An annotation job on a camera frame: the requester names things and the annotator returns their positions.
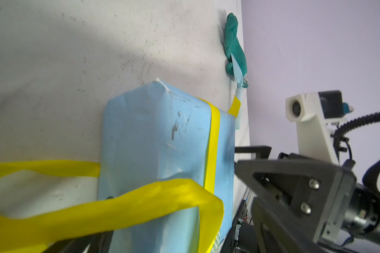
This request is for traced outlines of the yellow ribbon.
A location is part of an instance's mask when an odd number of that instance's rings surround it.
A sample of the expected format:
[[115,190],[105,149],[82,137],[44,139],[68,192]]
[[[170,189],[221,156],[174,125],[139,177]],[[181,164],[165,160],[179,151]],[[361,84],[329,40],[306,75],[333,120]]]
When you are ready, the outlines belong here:
[[214,194],[218,153],[219,110],[211,107],[205,186],[191,179],[155,182],[110,200],[85,203],[30,217],[0,215],[0,253],[39,253],[63,239],[111,232],[197,207],[200,215],[198,252],[213,251],[232,223],[224,203]]

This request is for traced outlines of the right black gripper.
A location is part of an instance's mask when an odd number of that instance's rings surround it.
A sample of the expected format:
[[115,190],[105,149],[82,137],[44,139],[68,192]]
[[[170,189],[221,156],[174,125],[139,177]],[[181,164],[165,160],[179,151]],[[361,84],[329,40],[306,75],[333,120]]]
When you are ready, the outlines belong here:
[[312,159],[266,160],[266,145],[235,147],[255,154],[239,160],[235,174],[254,193],[252,218],[260,253],[322,253],[334,243],[349,206],[356,177],[350,169]]

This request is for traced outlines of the light blue gift box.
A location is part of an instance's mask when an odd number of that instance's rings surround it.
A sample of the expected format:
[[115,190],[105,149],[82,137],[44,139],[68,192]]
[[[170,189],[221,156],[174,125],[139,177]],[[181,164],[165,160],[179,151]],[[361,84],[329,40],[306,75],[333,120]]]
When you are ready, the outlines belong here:
[[[204,185],[210,106],[156,80],[108,101],[103,113],[98,198],[144,185],[192,179]],[[194,253],[197,208],[114,232],[112,253]]]

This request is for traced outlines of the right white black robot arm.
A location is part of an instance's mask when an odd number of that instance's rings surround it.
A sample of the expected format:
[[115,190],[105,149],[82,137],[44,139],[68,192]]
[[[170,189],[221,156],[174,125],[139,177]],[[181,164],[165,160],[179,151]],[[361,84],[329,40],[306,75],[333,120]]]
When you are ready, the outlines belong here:
[[355,162],[341,166],[295,153],[269,159],[268,146],[237,147],[254,160],[239,160],[235,174],[255,194],[252,224],[239,238],[257,253],[345,253],[355,239],[380,246],[380,161],[361,183]]

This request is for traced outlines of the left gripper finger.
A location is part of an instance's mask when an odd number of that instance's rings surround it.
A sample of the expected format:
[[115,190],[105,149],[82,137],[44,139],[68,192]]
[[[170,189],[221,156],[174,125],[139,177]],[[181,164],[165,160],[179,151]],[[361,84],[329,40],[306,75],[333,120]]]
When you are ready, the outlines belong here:
[[43,253],[108,253],[114,231],[58,241]]

